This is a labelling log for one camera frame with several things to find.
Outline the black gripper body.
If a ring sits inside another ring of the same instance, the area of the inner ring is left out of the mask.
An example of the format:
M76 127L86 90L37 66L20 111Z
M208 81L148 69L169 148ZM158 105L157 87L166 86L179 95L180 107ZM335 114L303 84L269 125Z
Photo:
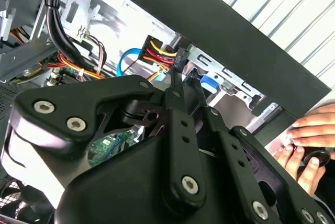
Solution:
M162 135L78 176L55 223L231 223L221 162L190 116L170 109L167 118Z

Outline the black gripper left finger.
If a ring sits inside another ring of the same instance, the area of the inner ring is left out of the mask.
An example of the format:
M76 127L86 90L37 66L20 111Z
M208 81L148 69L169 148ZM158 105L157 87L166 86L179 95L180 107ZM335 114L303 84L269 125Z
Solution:
M165 90L130 75L24 91L12 104L3 167L57 208L66 188L92 169L87 158L94 140L135 125L145 127L142 141L162 135L170 109L188 115L176 70Z

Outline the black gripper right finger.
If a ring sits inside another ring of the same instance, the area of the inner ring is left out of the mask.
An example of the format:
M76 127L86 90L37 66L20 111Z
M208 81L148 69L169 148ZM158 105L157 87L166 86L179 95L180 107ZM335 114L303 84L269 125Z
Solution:
M201 144L216 155L222 170L225 206L231 223L331 223L331 216L289 175L245 128L228 129L207 105L198 79L190 81L199 101Z

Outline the person's left hand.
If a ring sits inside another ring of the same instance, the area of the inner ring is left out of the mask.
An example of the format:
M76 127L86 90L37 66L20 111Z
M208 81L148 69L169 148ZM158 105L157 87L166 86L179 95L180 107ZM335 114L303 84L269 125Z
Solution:
M324 166L320 167L317 158L311 158L301 173L298 172L302 163L305 149L303 147L293 148L292 145L280 147L274 154L275 160L285 171L302 187L310 196L314 195L321 178L326 172Z

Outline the person's right hand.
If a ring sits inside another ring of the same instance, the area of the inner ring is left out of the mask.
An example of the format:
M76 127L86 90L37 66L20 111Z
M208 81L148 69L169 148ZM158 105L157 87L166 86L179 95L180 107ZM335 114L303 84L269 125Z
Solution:
M316 108L292 124L287 136L302 147L334 148L334 103Z

